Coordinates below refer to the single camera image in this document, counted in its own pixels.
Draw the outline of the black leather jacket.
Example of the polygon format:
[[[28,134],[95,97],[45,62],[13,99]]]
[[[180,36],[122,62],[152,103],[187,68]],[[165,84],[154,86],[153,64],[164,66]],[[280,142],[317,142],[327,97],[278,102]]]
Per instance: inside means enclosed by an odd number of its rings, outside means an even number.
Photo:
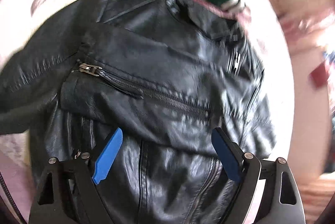
[[[78,0],[3,68],[1,133],[30,132],[38,180],[121,129],[97,187],[115,223],[217,223],[234,186],[211,132],[270,155],[263,77],[239,23],[193,0]]]

